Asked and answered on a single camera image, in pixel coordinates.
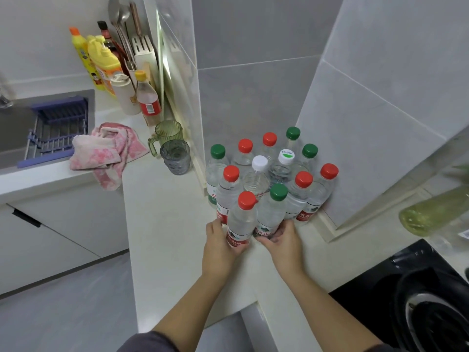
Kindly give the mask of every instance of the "purple dish rack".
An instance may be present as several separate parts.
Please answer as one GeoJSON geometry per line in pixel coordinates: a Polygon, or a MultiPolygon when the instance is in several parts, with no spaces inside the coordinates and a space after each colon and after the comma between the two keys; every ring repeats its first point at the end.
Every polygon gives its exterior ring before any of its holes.
{"type": "Polygon", "coordinates": [[[81,96],[35,104],[30,109],[36,122],[17,168],[71,157],[73,137],[88,134],[88,101],[81,96]]]}

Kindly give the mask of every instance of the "dark sleeve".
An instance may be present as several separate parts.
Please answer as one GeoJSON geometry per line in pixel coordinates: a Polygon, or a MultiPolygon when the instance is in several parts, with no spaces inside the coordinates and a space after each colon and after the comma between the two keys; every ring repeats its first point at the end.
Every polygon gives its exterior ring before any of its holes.
{"type": "Polygon", "coordinates": [[[398,348],[393,348],[389,344],[379,344],[370,349],[367,349],[365,352],[407,352],[398,348]]]}
{"type": "Polygon", "coordinates": [[[150,331],[133,335],[117,352],[179,352],[179,350],[165,335],[150,331]]]}

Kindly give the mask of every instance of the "towel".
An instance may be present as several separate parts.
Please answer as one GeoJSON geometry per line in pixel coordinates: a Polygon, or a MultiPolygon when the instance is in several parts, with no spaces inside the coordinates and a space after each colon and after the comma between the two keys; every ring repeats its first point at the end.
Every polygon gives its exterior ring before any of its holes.
{"type": "Polygon", "coordinates": [[[125,125],[105,122],[91,135],[73,138],[75,153],[70,157],[70,169],[92,169],[101,187],[116,190],[122,184],[122,172],[127,163],[149,152],[137,133],[125,125]]]}

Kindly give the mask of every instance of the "bottle with yellow cap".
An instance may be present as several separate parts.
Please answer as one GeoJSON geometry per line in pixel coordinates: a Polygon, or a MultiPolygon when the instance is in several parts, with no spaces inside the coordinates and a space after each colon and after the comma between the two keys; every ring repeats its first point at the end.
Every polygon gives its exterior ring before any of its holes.
{"type": "Polygon", "coordinates": [[[88,53],[96,66],[106,90],[115,96],[111,79],[114,75],[123,74],[119,59],[104,45],[105,38],[102,35],[88,36],[88,53]]]}
{"type": "Polygon", "coordinates": [[[156,126],[160,120],[161,106],[158,94],[147,81],[146,73],[143,70],[135,72],[137,79],[137,101],[140,104],[142,113],[148,126],[156,126]]]}
{"type": "Polygon", "coordinates": [[[105,88],[103,82],[99,77],[98,72],[91,62],[90,56],[88,54],[88,43],[86,42],[85,37],[80,35],[80,32],[76,27],[70,27],[69,30],[72,34],[72,44],[75,47],[75,50],[78,53],[80,59],[82,60],[86,71],[94,82],[94,85],[98,90],[104,90],[105,88]]]}

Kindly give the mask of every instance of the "water bottle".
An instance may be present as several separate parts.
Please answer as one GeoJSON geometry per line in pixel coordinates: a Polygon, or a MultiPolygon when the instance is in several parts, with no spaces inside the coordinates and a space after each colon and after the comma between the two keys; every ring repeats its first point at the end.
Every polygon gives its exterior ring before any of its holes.
{"type": "Polygon", "coordinates": [[[243,179],[243,188],[252,192],[259,200],[262,195],[269,191],[269,179],[264,174],[267,170],[268,160],[264,156],[255,156],[252,160],[252,170],[243,179]]]}
{"type": "Polygon", "coordinates": [[[298,152],[298,137],[300,133],[300,129],[294,126],[289,127],[287,130],[287,144],[285,148],[290,149],[295,154],[298,152]]]}
{"type": "Polygon", "coordinates": [[[283,221],[286,212],[285,198],[288,189],[283,184],[274,184],[270,195],[264,195],[257,206],[257,225],[255,236],[272,236],[283,221]]]}
{"type": "Polygon", "coordinates": [[[223,177],[223,170],[229,165],[228,159],[225,157],[225,147],[221,144],[214,144],[210,148],[212,156],[205,169],[205,177],[207,181],[208,202],[217,204],[217,187],[220,179],[223,177]]]}
{"type": "Polygon", "coordinates": [[[268,178],[270,181],[270,188],[273,184],[286,184],[292,178],[292,170],[290,168],[295,154],[289,149],[282,149],[278,154],[278,159],[273,162],[269,168],[268,178]]]}
{"type": "Polygon", "coordinates": [[[288,195],[285,199],[285,219],[296,218],[308,201],[308,187],[313,182],[311,173],[301,171],[295,179],[287,183],[288,195]]]}
{"type": "Polygon", "coordinates": [[[231,164],[238,167],[241,179],[250,171],[253,158],[254,154],[252,153],[251,140],[244,138],[239,141],[238,153],[234,155],[231,164]]]}
{"type": "Polygon", "coordinates": [[[267,132],[262,137],[262,146],[257,151],[257,155],[264,156],[268,160],[268,166],[277,158],[275,144],[277,143],[277,135],[273,132],[267,132]]]}
{"type": "Polygon", "coordinates": [[[223,177],[217,187],[217,217],[226,224],[230,209],[236,205],[236,199],[243,191],[243,183],[239,179],[239,169],[228,165],[223,170],[223,177]]]}
{"type": "Polygon", "coordinates": [[[310,172],[313,176],[316,170],[316,155],[318,148],[311,143],[305,144],[303,150],[298,155],[295,155],[294,163],[292,164],[292,178],[304,170],[310,172]]]}
{"type": "Polygon", "coordinates": [[[226,240],[233,247],[248,244],[252,231],[257,224],[257,200],[250,191],[243,191],[238,196],[238,205],[234,205],[228,214],[226,240]]]}
{"type": "Polygon", "coordinates": [[[335,186],[335,177],[339,169],[330,163],[323,165],[320,175],[314,179],[308,188],[308,200],[302,212],[296,217],[295,223],[304,225],[316,213],[322,204],[329,198],[335,186]]]}

